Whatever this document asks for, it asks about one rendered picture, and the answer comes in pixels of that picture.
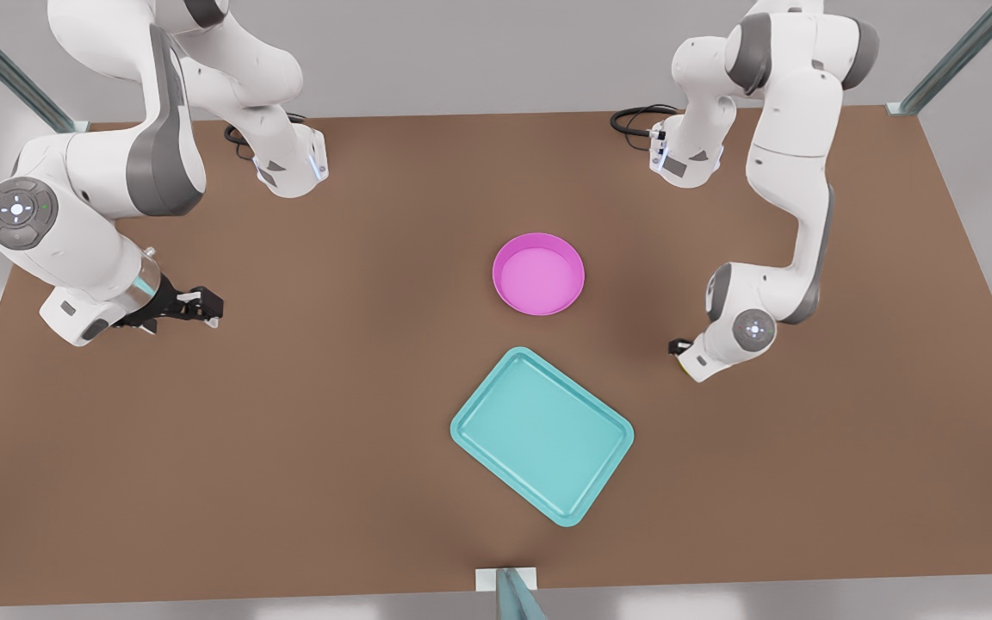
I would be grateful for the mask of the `teal rectangular tray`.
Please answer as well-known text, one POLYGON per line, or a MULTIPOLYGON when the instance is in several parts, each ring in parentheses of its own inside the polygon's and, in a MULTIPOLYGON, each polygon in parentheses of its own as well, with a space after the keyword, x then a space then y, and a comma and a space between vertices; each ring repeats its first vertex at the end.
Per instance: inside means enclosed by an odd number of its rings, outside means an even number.
POLYGON ((523 346, 496 362, 449 433, 561 527, 582 521, 635 439, 625 417, 523 346))

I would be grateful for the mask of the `silver frame post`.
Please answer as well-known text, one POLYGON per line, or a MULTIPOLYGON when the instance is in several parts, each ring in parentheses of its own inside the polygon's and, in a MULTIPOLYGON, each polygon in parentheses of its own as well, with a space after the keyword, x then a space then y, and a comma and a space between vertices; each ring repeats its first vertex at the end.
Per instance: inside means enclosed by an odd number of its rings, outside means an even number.
POLYGON ((0 48, 0 83, 56 133, 86 133, 87 121, 75 121, 0 48))
POLYGON ((885 103, 886 113, 894 117, 920 114, 991 41, 992 4, 901 101, 885 103))
POLYGON ((536 600, 535 567, 477 568, 474 581, 477 592, 495 592, 497 620, 548 620, 536 600))

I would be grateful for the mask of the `pink round plate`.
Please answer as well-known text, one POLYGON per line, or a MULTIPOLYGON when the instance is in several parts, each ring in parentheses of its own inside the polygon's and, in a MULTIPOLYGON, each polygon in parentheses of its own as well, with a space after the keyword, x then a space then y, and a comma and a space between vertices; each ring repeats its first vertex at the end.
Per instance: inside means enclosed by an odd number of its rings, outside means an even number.
POLYGON ((528 315, 561 313, 581 295, 586 270, 566 240, 544 232, 509 239, 492 266, 493 287, 506 305, 528 315))

